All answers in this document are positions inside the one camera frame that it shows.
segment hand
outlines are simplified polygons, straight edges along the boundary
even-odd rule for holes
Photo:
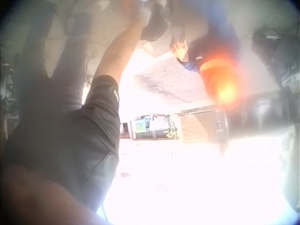
[[[188,44],[187,40],[184,43],[172,43],[171,44],[171,52],[181,61],[188,62]]]

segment person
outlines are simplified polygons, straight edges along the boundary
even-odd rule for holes
[[[175,16],[170,48],[178,62],[185,69],[200,73],[207,94],[214,102],[234,102],[239,94],[236,67],[240,44],[221,3],[218,0],[178,0],[171,9]],[[206,29],[205,23],[200,22],[202,18],[207,22],[207,34],[188,44],[185,30],[190,23],[197,25],[194,20],[199,20],[200,30]]]
[[[105,51],[82,105],[92,16],[75,20],[49,79],[42,57],[56,4],[33,15],[15,85],[20,123],[1,156],[3,224],[107,224],[95,213],[119,162],[118,85],[151,11],[138,9]]]

